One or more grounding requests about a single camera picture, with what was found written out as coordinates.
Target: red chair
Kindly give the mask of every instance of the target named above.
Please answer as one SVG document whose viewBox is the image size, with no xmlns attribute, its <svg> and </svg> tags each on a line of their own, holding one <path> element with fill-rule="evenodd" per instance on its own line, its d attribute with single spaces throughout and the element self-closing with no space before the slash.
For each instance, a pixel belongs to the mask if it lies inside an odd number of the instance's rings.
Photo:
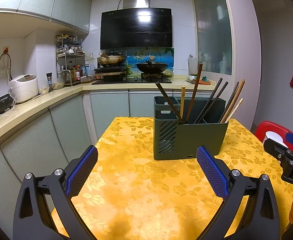
<svg viewBox="0 0 293 240">
<path fill-rule="evenodd" d="M 274 122 L 270 122 L 270 121 L 263 121 L 261 122 L 256 131 L 255 131 L 255 136 L 256 138 L 258 138 L 261 142 L 264 140 L 264 137 L 265 137 L 265 133 L 267 131 L 272 131 L 272 132 L 275 132 L 277 133 L 278 135 L 280 135 L 282 138 L 283 138 L 283 142 L 288 146 L 288 148 L 293 152 L 293 145 L 288 143 L 286 140 L 285 140 L 285 135 L 290 132 L 292 133 L 289 129 L 277 124 L 277 123 L 274 123 Z"/>
</svg>

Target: bamboo chopstick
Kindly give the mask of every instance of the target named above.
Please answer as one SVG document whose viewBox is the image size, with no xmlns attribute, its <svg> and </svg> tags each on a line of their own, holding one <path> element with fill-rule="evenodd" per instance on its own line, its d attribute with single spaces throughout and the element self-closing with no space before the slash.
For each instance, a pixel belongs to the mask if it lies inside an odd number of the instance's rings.
<svg viewBox="0 0 293 240">
<path fill-rule="evenodd" d="M 215 103 L 215 101 L 217 101 L 220 97 L 220 95 L 222 94 L 222 92 L 224 91 L 224 89 L 226 88 L 226 86 L 228 85 L 228 81 L 225 82 L 225 84 L 223 85 L 223 87 L 221 88 L 220 92 L 217 94 L 217 96 L 214 98 L 214 100 L 212 101 L 211 105 L 208 107 L 208 109 L 204 112 L 204 114 L 200 117 L 200 119 L 198 120 L 197 123 L 200 123 L 202 121 L 202 119 L 204 118 L 204 116 L 208 113 L 208 111 L 211 109 L 211 107 L 213 106 L 213 104 Z"/>
<path fill-rule="evenodd" d="M 191 102 L 189 104 L 189 108 L 188 108 L 188 111 L 187 111 L 185 123 L 188 122 L 189 117 L 190 117 L 190 114 L 191 114 L 191 111 L 192 111 L 192 108 L 193 108 L 193 103 L 194 103 L 194 99 L 195 99 L 196 92 L 198 90 L 198 85 L 199 85 L 199 81 L 200 81 L 202 67 L 203 67 L 203 64 L 199 63 L 199 65 L 198 65 L 198 73 L 196 75 L 196 80 L 195 80 L 195 85 L 194 85 L 194 89 L 193 89 L 193 94 L 192 94 Z"/>
<path fill-rule="evenodd" d="M 181 88 L 181 106 L 180 106 L 181 119 L 183 119 L 184 97 L 185 97 L 185 87 L 182 87 Z"/>
<path fill-rule="evenodd" d="M 165 92 L 165 90 L 163 89 L 163 87 L 161 86 L 160 82 L 157 82 L 155 84 L 158 89 L 160 90 L 160 92 L 162 93 L 162 95 L 164 96 L 165 100 L 168 102 L 169 106 L 171 107 L 172 111 L 174 112 L 174 114 L 176 115 L 176 117 L 178 118 L 179 120 L 179 124 L 183 124 L 183 121 L 180 117 L 180 113 L 176 110 L 176 108 L 174 107 L 171 99 L 169 98 L 169 96 L 167 95 L 167 93 Z"/>
<path fill-rule="evenodd" d="M 221 123 L 225 122 L 226 119 L 228 118 L 228 116 L 230 115 L 230 113 L 232 112 L 232 109 L 233 109 L 235 103 L 237 102 L 237 100 L 238 100 L 238 98 L 239 98 L 239 96 L 240 96 L 240 93 L 241 93 L 241 91 L 242 91 L 242 89 L 243 89 L 244 83 L 245 83 L 245 80 L 242 79 L 242 80 L 240 81 L 240 84 L 239 84 L 239 86 L 238 86 L 238 89 L 236 90 L 235 96 L 234 96 L 234 98 L 233 98 L 233 100 L 232 100 L 232 102 L 231 102 L 231 104 L 230 104 L 228 110 L 226 111 L 225 115 L 223 116 L 223 118 L 222 118 L 222 120 L 221 120 Z"/>
<path fill-rule="evenodd" d="M 225 122 L 228 122 L 228 121 L 231 119 L 232 115 L 233 115 L 233 114 L 235 113 L 235 111 L 238 109 L 238 107 L 239 107 L 239 105 L 242 103 L 242 101 L 243 101 L 243 98 L 240 99 L 240 101 L 238 102 L 238 104 L 236 105 L 236 107 L 234 108 L 234 110 L 232 111 L 232 113 L 229 115 L 229 117 L 226 119 Z"/>
<path fill-rule="evenodd" d="M 236 92 L 236 90 L 238 89 L 238 86 L 239 86 L 239 81 L 235 84 L 235 87 L 234 87 L 233 92 L 232 92 L 232 94 L 231 94 L 231 96 L 230 96 L 230 99 L 229 99 L 229 101 L 228 101 L 228 103 L 227 103 L 227 105 L 226 105 L 226 107 L 225 107 L 225 109 L 224 109 L 224 111 L 223 111 L 223 113 L 222 113 L 222 115 L 221 115 L 221 117 L 220 117 L 220 119 L 219 119 L 218 122 L 221 122 L 223 116 L 225 115 L 225 113 L 226 113 L 227 110 L 229 109 L 229 106 L 230 106 L 230 104 L 231 104 L 231 102 L 232 102 L 232 100 L 233 100 L 233 98 L 234 98 L 234 96 L 235 96 L 235 92 Z"/>
</svg>

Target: yellow tablecloth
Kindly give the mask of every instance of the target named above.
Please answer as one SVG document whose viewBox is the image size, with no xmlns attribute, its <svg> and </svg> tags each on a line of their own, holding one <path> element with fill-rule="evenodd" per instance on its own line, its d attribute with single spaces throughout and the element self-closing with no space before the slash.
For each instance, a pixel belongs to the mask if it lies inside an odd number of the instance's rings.
<svg viewBox="0 0 293 240">
<path fill-rule="evenodd" d="M 72 202 L 99 240 L 196 239 L 218 210 L 222 199 L 196 159 L 155 161 L 152 140 L 152 118 L 118 117 L 98 141 L 98 162 Z M 231 119 L 217 157 L 246 176 L 270 176 L 283 233 L 293 185 L 280 179 L 282 168 L 262 143 Z M 235 231 L 246 200 L 228 234 Z M 56 210 L 52 216 L 59 232 L 67 235 Z"/>
</svg>

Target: rice cooker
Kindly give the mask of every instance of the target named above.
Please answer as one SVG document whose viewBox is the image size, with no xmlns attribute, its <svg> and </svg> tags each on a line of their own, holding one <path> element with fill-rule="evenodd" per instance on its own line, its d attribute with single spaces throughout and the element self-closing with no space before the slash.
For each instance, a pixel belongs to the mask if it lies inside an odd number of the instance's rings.
<svg viewBox="0 0 293 240">
<path fill-rule="evenodd" d="M 17 103 L 25 102 L 38 95 L 38 78 L 36 75 L 21 75 L 9 82 L 9 91 Z"/>
</svg>

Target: wooden chopstick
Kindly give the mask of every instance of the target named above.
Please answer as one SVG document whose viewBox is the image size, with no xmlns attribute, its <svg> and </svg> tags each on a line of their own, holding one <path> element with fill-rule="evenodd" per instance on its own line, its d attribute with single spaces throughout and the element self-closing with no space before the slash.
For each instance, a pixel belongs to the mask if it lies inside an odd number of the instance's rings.
<svg viewBox="0 0 293 240">
<path fill-rule="evenodd" d="M 181 119 L 183 119 L 184 97 L 185 97 L 185 87 L 182 87 L 181 88 L 181 106 L 180 106 Z"/>
<path fill-rule="evenodd" d="M 220 78 L 219 81 L 217 82 L 213 92 L 211 93 L 210 97 L 208 98 L 208 101 L 206 101 L 204 107 L 202 108 L 201 112 L 199 113 L 198 117 L 196 118 L 196 120 L 194 121 L 194 123 L 197 123 L 198 120 L 201 118 L 202 114 L 205 112 L 206 107 L 208 106 L 208 104 L 211 102 L 214 94 L 217 92 L 217 89 L 219 88 L 221 82 L 222 82 L 223 78 Z"/>
<path fill-rule="evenodd" d="M 229 106 L 230 106 L 230 104 L 231 104 L 231 102 L 232 102 L 232 100 L 233 100 L 233 98 L 234 98 L 234 96 L 235 96 L 235 92 L 236 92 L 236 90 L 238 89 L 238 86 L 239 86 L 239 81 L 235 84 L 235 87 L 234 87 L 233 92 L 232 92 L 232 94 L 231 94 L 231 96 L 230 96 L 230 99 L 229 99 L 229 101 L 228 101 L 228 103 L 227 103 L 227 105 L 226 105 L 226 107 L 225 107 L 225 109 L 224 109 L 224 111 L 223 111 L 223 113 L 222 113 L 222 115 L 221 115 L 221 117 L 220 117 L 220 119 L 219 119 L 218 122 L 221 122 L 223 116 L 224 116 L 225 113 L 227 112 L 227 110 L 228 110 L 228 108 L 229 108 Z"/>
<path fill-rule="evenodd" d="M 202 72 L 202 67 L 203 67 L 203 64 L 199 63 L 199 65 L 198 65 L 198 73 L 196 75 L 196 80 L 195 80 L 195 85 L 194 85 L 194 89 L 193 89 L 193 94 L 192 94 L 191 102 L 189 104 L 189 108 L 188 108 L 187 115 L 186 115 L 186 118 L 185 118 L 185 123 L 188 122 L 189 117 L 190 117 L 190 114 L 191 114 L 191 111 L 192 111 L 192 108 L 193 108 L 194 99 L 195 99 L 195 96 L 196 96 L 196 92 L 198 90 L 198 85 L 199 85 L 200 76 L 201 76 L 201 72 Z"/>
<path fill-rule="evenodd" d="M 229 115 L 229 117 L 226 119 L 225 122 L 228 122 L 228 121 L 231 119 L 232 115 L 233 115 L 233 114 L 235 113 L 235 111 L 238 109 L 238 107 L 239 107 L 239 105 L 242 103 L 242 101 L 243 101 L 243 98 L 240 99 L 240 101 L 238 102 L 238 104 L 236 105 L 236 107 L 234 108 L 234 110 L 232 111 L 232 113 Z"/>
<path fill-rule="evenodd" d="M 161 86 L 161 84 L 159 82 L 157 82 L 155 84 L 158 89 L 160 90 L 160 92 L 162 93 L 162 95 L 164 96 L 165 100 L 168 102 L 169 106 L 171 107 L 172 111 L 174 112 L 174 114 L 176 115 L 176 117 L 179 120 L 179 123 L 183 124 L 183 120 L 180 117 L 180 113 L 176 110 L 176 108 L 174 107 L 171 99 L 169 98 L 169 96 L 167 95 L 167 93 L 165 92 L 165 90 L 163 89 L 163 87 Z"/>
<path fill-rule="evenodd" d="M 230 104 L 228 110 L 226 111 L 225 115 L 223 116 L 223 118 L 222 118 L 222 120 L 221 120 L 221 123 L 222 123 L 222 122 L 225 122 L 226 119 L 227 119 L 227 117 L 228 117 L 228 116 L 230 115 L 230 113 L 232 112 L 232 109 L 233 109 L 235 103 L 237 102 L 237 100 L 238 100 L 238 98 L 239 98 L 239 96 L 240 96 L 240 93 L 241 93 L 241 91 L 242 91 L 242 89 L 243 89 L 244 83 L 245 83 L 245 80 L 242 79 L 242 80 L 240 81 L 240 84 L 239 84 L 239 86 L 238 86 L 238 89 L 236 90 L 235 96 L 234 96 L 234 98 L 233 98 L 233 100 L 232 100 L 232 102 L 231 102 L 231 104 Z"/>
<path fill-rule="evenodd" d="M 226 86 L 228 85 L 228 81 L 225 82 L 225 84 L 223 85 L 223 87 L 221 88 L 220 92 L 217 94 L 217 96 L 214 98 L 213 102 L 211 103 L 211 105 L 208 107 L 208 109 L 204 112 L 204 114 L 201 116 L 201 118 L 198 120 L 197 123 L 200 123 L 202 121 L 202 119 L 205 117 L 205 115 L 208 113 L 208 111 L 211 109 L 211 107 L 214 105 L 215 101 L 217 101 L 220 97 L 220 95 L 222 94 L 222 92 L 224 91 L 224 89 L 226 88 Z"/>
</svg>

